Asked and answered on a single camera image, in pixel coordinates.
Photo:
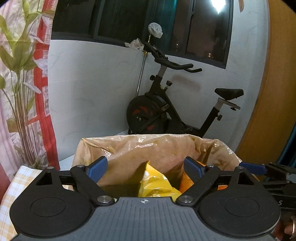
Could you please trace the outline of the person's right hand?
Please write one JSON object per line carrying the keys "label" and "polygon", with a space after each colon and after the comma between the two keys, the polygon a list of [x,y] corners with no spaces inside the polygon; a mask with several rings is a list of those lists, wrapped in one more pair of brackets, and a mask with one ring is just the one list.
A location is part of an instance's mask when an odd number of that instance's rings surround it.
{"label": "person's right hand", "polygon": [[295,216],[291,216],[287,223],[280,220],[273,231],[273,237],[279,241],[295,240]]}

